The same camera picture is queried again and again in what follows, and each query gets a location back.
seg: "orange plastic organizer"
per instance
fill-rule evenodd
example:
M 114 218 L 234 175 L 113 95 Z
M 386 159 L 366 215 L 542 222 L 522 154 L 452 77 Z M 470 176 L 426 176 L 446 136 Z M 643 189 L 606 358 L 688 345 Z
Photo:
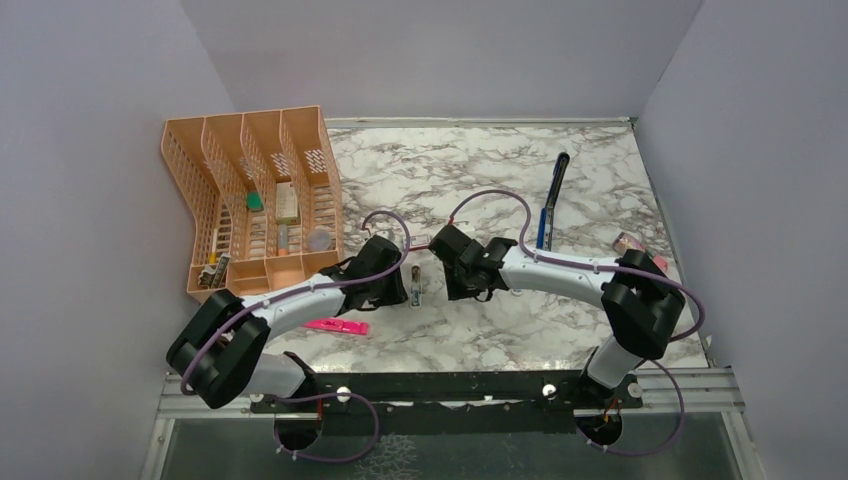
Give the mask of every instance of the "orange plastic organizer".
M 212 253 L 230 255 L 224 287 L 236 295 L 288 287 L 341 261 L 341 183 L 320 107 L 168 120 L 162 156 L 194 215 L 187 291 L 198 301 L 215 291 L 198 285 Z M 292 183 L 300 207 L 285 256 L 277 255 L 281 182 Z M 251 191 L 262 212 L 248 210 Z M 329 232 L 331 250 L 308 251 L 305 236 L 313 229 Z

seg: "marble table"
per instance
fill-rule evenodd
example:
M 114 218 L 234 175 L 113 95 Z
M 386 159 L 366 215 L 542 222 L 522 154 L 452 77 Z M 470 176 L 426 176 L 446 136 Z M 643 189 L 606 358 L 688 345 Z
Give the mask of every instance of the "marble table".
M 345 250 L 355 253 L 367 239 L 357 223 L 370 211 L 400 214 L 413 235 L 434 235 L 450 211 L 469 194 L 505 188 L 522 195 L 538 212 L 551 183 L 557 154 L 572 156 L 557 204 L 553 251 L 615 256 L 610 243 L 622 230 L 645 239 L 670 263 L 677 278 L 648 176 L 630 128 L 363 128 L 334 129 L 330 136 L 342 177 Z M 508 197 L 484 197 L 457 217 L 486 244 L 493 236 L 517 238 L 524 211 Z M 388 220 L 377 229 L 402 231 Z M 487 303 L 448 302 L 441 263 L 428 251 L 411 252 L 402 266 L 422 268 L 424 305 L 351 312 L 367 321 L 368 336 L 299 328 L 270 343 L 267 353 L 290 350 L 320 372 L 434 372 L 471 370 L 580 369 L 611 331 L 602 310 L 550 294 L 496 292 Z M 692 325 L 688 309 L 678 331 Z M 707 366 L 695 337 L 668 347 L 670 367 Z

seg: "gray wall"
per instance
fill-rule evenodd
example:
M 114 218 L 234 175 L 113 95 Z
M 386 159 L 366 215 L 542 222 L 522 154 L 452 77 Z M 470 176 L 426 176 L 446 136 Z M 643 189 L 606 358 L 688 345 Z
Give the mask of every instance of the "gray wall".
M 138 477 L 193 310 L 163 120 L 232 108 L 176 0 L 0 5 L 4 479 Z
M 843 478 L 848 3 L 706 0 L 636 128 L 770 478 Z
M 239 110 L 642 111 L 700 0 L 182 0 Z

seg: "green sponge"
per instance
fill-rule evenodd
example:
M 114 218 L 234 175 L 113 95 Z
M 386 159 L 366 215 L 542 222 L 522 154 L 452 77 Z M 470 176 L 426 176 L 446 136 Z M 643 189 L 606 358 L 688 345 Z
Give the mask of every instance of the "green sponge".
M 262 199 L 259 198 L 259 192 L 247 193 L 247 209 L 251 212 L 262 211 Z

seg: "white round bolt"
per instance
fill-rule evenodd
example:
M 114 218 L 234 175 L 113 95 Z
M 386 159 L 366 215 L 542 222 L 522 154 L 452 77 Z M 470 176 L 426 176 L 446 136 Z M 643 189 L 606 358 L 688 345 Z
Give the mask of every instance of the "white round bolt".
M 350 393 L 350 389 L 347 387 L 339 387 L 339 389 L 336 390 L 336 393 Z M 336 398 L 342 403 L 350 401 L 350 395 L 339 395 Z
M 627 393 L 633 398 L 642 398 L 642 386 L 633 382 L 627 386 Z
M 545 398 L 553 398 L 556 395 L 556 387 L 550 383 L 542 387 L 542 396 Z

